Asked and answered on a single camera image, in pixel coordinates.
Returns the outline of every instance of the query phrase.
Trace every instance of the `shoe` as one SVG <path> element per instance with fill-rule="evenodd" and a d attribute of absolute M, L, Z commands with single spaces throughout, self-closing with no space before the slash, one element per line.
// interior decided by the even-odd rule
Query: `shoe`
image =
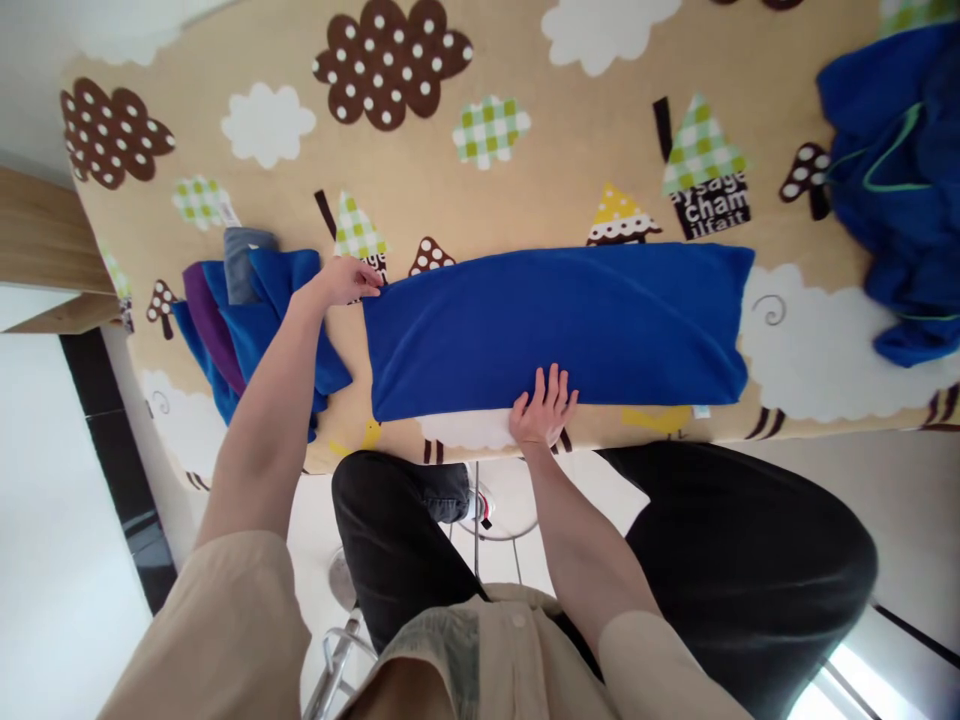
<path fill-rule="evenodd" d="M 483 526 L 489 528 L 490 518 L 497 509 L 497 504 L 490 490 L 482 482 L 478 482 L 476 488 L 470 488 L 467 498 L 467 514 L 463 516 L 460 522 L 479 517 Z"/>

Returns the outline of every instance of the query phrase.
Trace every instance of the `right hand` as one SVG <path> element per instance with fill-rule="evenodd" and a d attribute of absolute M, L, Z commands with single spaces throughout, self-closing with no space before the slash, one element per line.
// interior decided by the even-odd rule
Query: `right hand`
<path fill-rule="evenodd" d="M 376 270 L 355 257 L 344 255 L 331 258 L 302 289 L 308 291 L 317 305 L 329 306 L 377 297 L 382 285 Z"/>
<path fill-rule="evenodd" d="M 560 439 L 564 426 L 577 410 L 579 390 L 568 395 L 566 370 L 554 363 L 550 366 L 550 382 L 545 384 L 543 368 L 537 368 L 537 383 L 529 407 L 529 393 L 524 393 L 513 404 L 510 413 L 510 434 L 520 449 L 536 445 L 553 447 Z"/>

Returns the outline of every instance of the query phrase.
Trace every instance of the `black pants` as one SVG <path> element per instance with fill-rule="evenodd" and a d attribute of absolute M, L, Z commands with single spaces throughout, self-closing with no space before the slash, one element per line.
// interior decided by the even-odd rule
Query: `black pants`
<path fill-rule="evenodd" d="M 867 603 L 877 553 L 863 525 L 818 485 L 725 448 L 599 454 L 650 496 L 627 542 L 664 617 L 754 717 L 785 717 Z M 462 515 L 466 489 L 462 465 L 374 452 L 334 473 L 344 553 L 378 651 L 426 608 L 486 599 L 437 525 Z M 598 672 L 572 623 L 555 621 Z"/>

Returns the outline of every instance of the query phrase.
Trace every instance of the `beige tablecloth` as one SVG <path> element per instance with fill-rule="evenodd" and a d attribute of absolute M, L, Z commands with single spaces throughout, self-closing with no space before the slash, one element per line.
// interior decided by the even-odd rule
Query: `beige tablecloth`
<path fill-rule="evenodd" d="M 556 2 L 247 0 L 126 62 L 71 65 L 77 189 L 184 482 L 209 485 L 225 428 L 169 305 L 236 223 L 284 251 L 366 257 L 390 282 L 521 248 L 754 248 L 740 403 L 584 406 L 561 451 L 960 422 L 960 359 L 904 370 L 874 353 L 896 320 L 861 290 L 867 253 L 822 217 L 833 133 L 815 77 L 879 37 L 876 0 Z M 320 416 L 308 472 L 359 448 L 515 452 L 506 411 L 376 423 L 362 313 L 327 317 L 354 382 Z"/>

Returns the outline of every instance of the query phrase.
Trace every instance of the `person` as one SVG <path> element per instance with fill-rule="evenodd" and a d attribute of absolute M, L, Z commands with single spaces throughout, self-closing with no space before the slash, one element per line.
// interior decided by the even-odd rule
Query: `person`
<path fill-rule="evenodd" d="M 196 548 L 101 718 L 295 718 L 310 641 L 285 539 L 326 310 L 379 294 L 337 258 L 290 303 L 223 442 Z M 711 445 L 600 454 L 650 497 L 626 538 L 550 447 L 578 393 L 553 365 L 517 399 L 556 600 L 484 586 L 437 524 L 462 465 L 345 458 L 332 492 L 380 657 L 344 717 L 780 718 L 862 612 L 874 545 L 835 497 Z"/>

